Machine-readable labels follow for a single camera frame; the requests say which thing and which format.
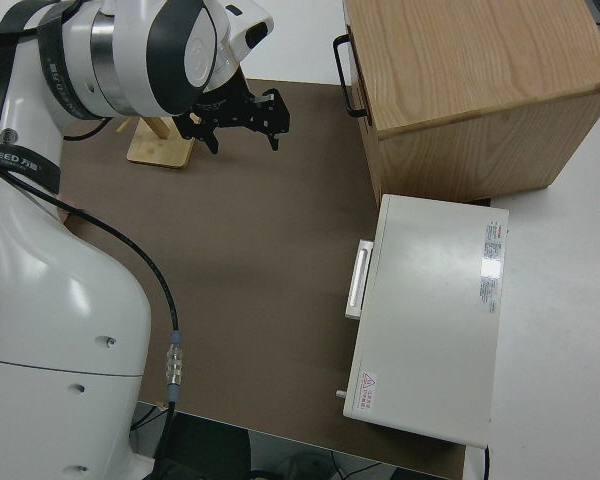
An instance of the wood grain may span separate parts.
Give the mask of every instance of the wood grain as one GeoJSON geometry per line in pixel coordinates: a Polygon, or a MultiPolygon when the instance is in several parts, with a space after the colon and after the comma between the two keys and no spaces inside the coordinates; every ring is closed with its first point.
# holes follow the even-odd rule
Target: wood grain
{"type": "Polygon", "coordinates": [[[583,0],[345,0],[379,138],[600,90],[583,0]]]}
{"type": "Polygon", "coordinates": [[[194,140],[184,140],[171,118],[155,119],[151,117],[150,123],[147,122],[147,118],[143,118],[143,120],[138,122],[136,133],[129,145],[127,159],[134,163],[158,167],[186,167],[194,140]],[[158,137],[156,129],[164,138],[158,137]]]}
{"type": "MultiPolygon", "coordinates": [[[[360,78],[360,72],[355,67],[356,59],[354,58],[353,48],[349,46],[349,64],[351,65],[351,97],[353,106],[356,109],[368,109],[367,100],[364,98],[364,86],[362,79],[360,78]]],[[[358,119],[358,126],[362,133],[362,144],[367,158],[379,158],[380,152],[378,150],[378,137],[374,130],[371,128],[371,122],[369,121],[370,114],[366,118],[358,119]]],[[[378,207],[380,206],[380,187],[381,187],[381,165],[378,162],[367,162],[369,166],[369,175],[371,176],[371,184],[373,185],[373,194],[376,198],[378,207]]]]}
{"type": "Polygon", "coordinates": [[[380,172],[376,200],[395,193],[467,202],[543,188],[599,116],[600,92],[406,133],[377,149],[371,131],[364,143],[370,170],[380,172]]]}

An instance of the screw hole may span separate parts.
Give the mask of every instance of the screw hole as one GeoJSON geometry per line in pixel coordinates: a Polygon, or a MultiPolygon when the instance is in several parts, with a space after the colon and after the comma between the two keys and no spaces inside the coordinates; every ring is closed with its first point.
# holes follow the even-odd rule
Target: screw hole
{"type": "Polygon", "coordinates": [[[87,475],[89,469],[84,465],[71,465],[62,470],[62,474],[66,478],[83,478],[87,475]]]}
{"type": "Polygon", "coordinates": [[[117,343],[117,340],[113,337],[102,336],[96,337],[96,343],[103,348],[111,348],[117,343]]]}
{"type": "Polygon", "coordinates": [[[69,391],[71,393],[75,393],[76,395],[82,395],[87,389],[84,385],[80,385],[79,383],[74,383],[73,385],[69,385],[69,391]]]}

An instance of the black handle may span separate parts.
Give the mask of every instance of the black handle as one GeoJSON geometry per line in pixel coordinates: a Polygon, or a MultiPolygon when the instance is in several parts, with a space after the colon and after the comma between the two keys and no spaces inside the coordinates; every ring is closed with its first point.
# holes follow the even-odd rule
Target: black handle
{"type": "Polygon", "coordinates": [[[349,115],[355,118],[366,117],[367,111],[364,108],[360,110],[356,110],[351,106],[351,101],[349,100],[349,93],[347,92],[347,86],[344,84],[344,73],[342,72],[342,62],[340,61],[340,54],[338,52],[338,47],[343,43],[351,43],[351,38],[349,38],[348,34],[341,35],[333,41],[333,53],[336,56],[336,65],[338,66],[338,75],[340,76],[340,86],[342,87],[342,94],[344,95],[344,103],[347,107],[347,112],[349,115]]]}

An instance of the wooden stand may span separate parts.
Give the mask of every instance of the wooden stand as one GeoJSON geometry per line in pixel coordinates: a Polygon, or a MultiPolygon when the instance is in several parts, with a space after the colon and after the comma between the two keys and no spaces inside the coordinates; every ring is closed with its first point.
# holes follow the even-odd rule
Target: wooden stand
{"type": "Polygon", "coordinates": [[[171,118],[143,117],[138,122],[127,159],[133,163],[184,168],[194,140],[184,140],[171,118]]]}

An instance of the metal connector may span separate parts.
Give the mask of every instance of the metal connector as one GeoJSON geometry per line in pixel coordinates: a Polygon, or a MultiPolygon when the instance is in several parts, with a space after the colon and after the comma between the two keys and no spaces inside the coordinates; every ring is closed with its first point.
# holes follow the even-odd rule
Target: metal connector
{"type": "Polygon", "coordinates": [[[182,383],[182,345],[172,343],[167,352],[167,385],[182,383]]]}

